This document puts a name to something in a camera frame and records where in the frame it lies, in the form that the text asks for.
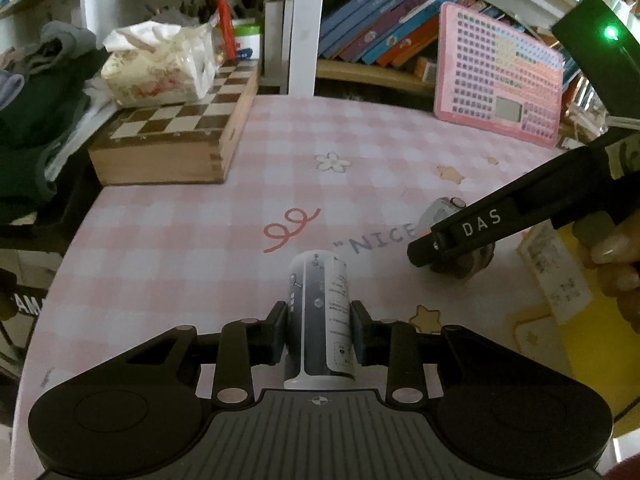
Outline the person right hand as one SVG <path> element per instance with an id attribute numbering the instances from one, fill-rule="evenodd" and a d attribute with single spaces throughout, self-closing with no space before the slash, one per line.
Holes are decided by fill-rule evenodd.
<path id="1" fill-rule="evenodd" d="M 602 292 L 616 300 L 622 318 L 639 333 L 639 211 L 618 226 L 604 212 L 590 214 L 574 223 L 572 234 L 582 264 L 597 272 Z"/>

